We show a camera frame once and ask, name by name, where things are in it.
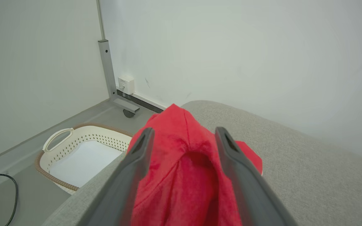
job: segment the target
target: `caster wheel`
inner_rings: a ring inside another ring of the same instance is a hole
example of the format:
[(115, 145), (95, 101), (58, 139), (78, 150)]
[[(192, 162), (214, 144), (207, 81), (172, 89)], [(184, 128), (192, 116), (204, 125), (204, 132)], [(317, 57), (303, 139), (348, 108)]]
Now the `caster wheel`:
[(132, 113), (132, 112), (130, 112), (130, 111), (128, 111), (128, 110), (122, 110), (122, 112), (124, 112), (124, 115), (125, 115), (125, 117), (127, 117), (127, 118), (132, 118), (134, 115), (135, 115), (135, 113)]

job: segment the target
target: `electrical outlet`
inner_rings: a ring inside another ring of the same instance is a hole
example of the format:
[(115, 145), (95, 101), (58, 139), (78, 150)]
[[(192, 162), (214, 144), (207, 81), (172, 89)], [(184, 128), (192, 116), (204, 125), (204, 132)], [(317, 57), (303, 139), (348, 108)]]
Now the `electrical outlet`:
[(119, 90), (121, 90), (123, 93), (126, 93), (128, 95), (131, 95), (135, 92), (135, 83), (134, 78), (131, 76), (122, 76), (118, 78), (118, 86)]

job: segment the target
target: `brown basket rim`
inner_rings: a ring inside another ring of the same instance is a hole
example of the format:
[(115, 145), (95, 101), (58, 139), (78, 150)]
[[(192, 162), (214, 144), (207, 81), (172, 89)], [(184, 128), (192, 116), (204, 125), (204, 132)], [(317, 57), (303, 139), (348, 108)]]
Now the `brown basket rim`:
[[(134, 135), (130, 132), (127, 132), (125, 130), (121, 130), (121, 129), (118, 129), (118, 128), (115, 128), (115, 127), (111, 127), (111, 126), (106, 126), (106, 125), (103, 125), (103, 124), (99, 124), (99, 123), (82, 123), (82, 124), (79, 124), (77, 126), (74, 126), (73, 129), (76, 130), (76, 129), (79, 129), (81, 127), (85, 127), (85, 126), (96, 126), (96, 127), (101, 127), (101, 128), (104, 128), (104, 129), (107, 129), (107, 130), (112, 130), (112, 131), (115, 131), (115, 132), (118, 132), (118, 133), (122, 133), (124, 135), (127, 135), (129, 137), (133, 137)], [(41, 173), (43, 176), (45, 176), (46, 178), (48, 178), (49, 180), (53, 181), (54, 183), (57, 183), (61, 186), (64, 186), (68, 189), (71, 189), (73, 191), (77, 191), (79, 189), (79, 187), (77, 186), (73, 186), (69, 183), (66, 183), (66, 182), (63, 182), (62, 180), (52, 176), (51, 174), (47, 173), (45, 170), (43, 170), (40, 166), (40, 160), (41, 160), (41, 157), (43, 156), (44, 154), (44, 151), (42, 150), (36, 157), (36, 160), (34, 161), (34, 165), (36, 167), (36, 170)]]

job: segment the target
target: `white plastic basket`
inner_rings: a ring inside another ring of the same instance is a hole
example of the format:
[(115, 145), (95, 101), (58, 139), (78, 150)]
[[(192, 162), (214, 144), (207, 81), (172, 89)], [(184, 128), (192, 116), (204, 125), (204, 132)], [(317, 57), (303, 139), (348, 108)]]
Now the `white plastic basket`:
[[(50, 143), (60, 134), (69, 132), (60, 143), (53, 148), (48, 149)], [(79, 188), (57, 179), (49, 173), (52, 164), (72, 152), (80, 143), (95, 140), (106, 146), (115, 148), (119, 151), (126, 152), (133, 134), (124, 130), (116, 129), (96, 123), (81, 124), (73, 128), (60, 130), (54, 133), (44, 144), (43, 150), (35, 160), (36, 170), (43, 176), (53, 181), (69, 194), (75, 193)]]

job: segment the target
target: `red velvet garment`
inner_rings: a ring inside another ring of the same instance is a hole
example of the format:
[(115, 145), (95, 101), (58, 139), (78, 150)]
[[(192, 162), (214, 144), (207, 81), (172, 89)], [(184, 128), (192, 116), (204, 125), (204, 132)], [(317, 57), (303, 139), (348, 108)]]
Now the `red velvet garment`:
[[(231, 181), (222, 171), (214, 134), (176, 105), (153, 115), (132, 138), (152, 127), (149, 172), (139, 183), (132, 225), (241, 225)], [(262, 160), (237, 145), (262, 173)]]

